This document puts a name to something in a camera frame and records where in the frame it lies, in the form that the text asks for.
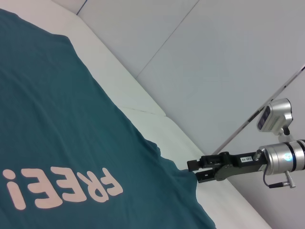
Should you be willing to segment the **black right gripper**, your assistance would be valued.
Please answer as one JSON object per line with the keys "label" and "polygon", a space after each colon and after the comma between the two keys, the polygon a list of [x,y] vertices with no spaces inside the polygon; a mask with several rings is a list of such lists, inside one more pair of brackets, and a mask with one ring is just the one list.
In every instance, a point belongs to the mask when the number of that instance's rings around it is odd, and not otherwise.
{"label": "black right gripper", "polygon": [[265,166],[265,155],[261,153],[245,153],[231,155],[222,152],[218,155],[202,156],[199,160],[187,162],[188,171],[196,172],[198,183],[223,181],[231,176],[261,171]]}

